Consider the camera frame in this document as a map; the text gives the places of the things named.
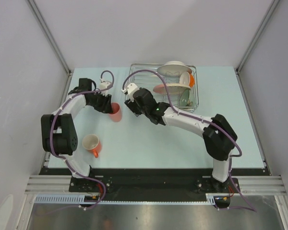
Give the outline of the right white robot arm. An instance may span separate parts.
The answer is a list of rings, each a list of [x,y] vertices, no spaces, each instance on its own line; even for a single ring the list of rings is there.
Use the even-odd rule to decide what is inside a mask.
[[[202,137],[213,158],[212,188],[224,192],[229,187],[230,153],[238,136],[224,116],[209,118],[185,113],[170,103],[156,102],[149,90],[133,83],[121,91],[128,96],[125,104],[136,116],[145,115],[155,125],[178,127]]]

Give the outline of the pink tumbler cup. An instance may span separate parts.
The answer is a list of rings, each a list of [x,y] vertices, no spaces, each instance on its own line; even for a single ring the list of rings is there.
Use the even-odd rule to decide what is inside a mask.
[[[112,113],[109,114],[110,119],[113,122],[119,122],[122,119],[122,112],[121,112],[121,108],[120,105],[118,103],[112,103],[111,104],[112,107]]]

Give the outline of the pink cream leaf plate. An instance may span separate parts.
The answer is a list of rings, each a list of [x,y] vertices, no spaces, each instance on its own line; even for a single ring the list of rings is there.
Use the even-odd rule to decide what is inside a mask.
[[[191,88],[187,85],[180,83],[167,83],[166,86],[164,84],[157,85],[153,88],[153,92],[159,94],[167,94],[170,95],[178,95],[182,94],[186,89],[190,90]]]

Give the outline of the white deep plate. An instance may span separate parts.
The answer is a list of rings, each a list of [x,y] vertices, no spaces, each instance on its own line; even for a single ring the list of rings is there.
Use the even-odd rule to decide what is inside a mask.
[[[157,68],[158,74],[167,77],[179,77],[184,72],[192,73],[192,70],[180,61],[169,61]]]

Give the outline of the orange mug with handle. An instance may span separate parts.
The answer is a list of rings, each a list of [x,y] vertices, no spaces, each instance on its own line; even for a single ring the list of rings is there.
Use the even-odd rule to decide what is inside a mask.
[[[94,155],[95,158],[99,157],[102,150],[102,144],[99,137],[95,134],[86,135],[82,140],[82,146],[90,153]]]

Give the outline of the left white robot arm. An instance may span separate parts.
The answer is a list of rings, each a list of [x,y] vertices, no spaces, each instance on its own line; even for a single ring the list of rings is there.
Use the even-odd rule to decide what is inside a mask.
[[[109,114],[112,112],[110,81],[100,80],[100,85],[88,78],[80,78],[79,84],[72,89],[66,101],[53,113],[41,117],[42,146],[46,152],[65,163],[72,176],[80,179],[80,187],[92,191],[96,179],[89,175],[90,165],[83,154],[77,151],[78,137],[73,119],[86,106],[96,111]]]

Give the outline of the orange white bowl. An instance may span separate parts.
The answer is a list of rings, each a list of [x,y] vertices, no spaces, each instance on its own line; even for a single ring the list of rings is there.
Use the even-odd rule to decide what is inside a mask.
[[[191,88],[195,85],[194,76],[191,73],[185,71],[181,74],[180,79],[179,79],[179,83],[187,85]]]

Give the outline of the green celadon bowl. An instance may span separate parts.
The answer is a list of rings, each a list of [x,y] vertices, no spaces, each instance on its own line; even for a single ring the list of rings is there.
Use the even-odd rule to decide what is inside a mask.
[[[180,96],[179,106],[193,107],[195,105],[195,96],[193,95],[191,90],[186,89]]]

